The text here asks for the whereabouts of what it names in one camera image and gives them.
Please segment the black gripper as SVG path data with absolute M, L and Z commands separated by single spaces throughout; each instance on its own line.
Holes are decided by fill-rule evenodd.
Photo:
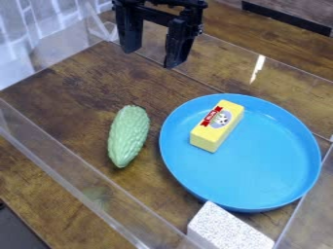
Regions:
M 114 0 L 120 44 L 125 53 L 142 47 L 144 21 L 168 27 L 165 68 L 188 60 L 194 40 L 202 34 L 206 0 Z

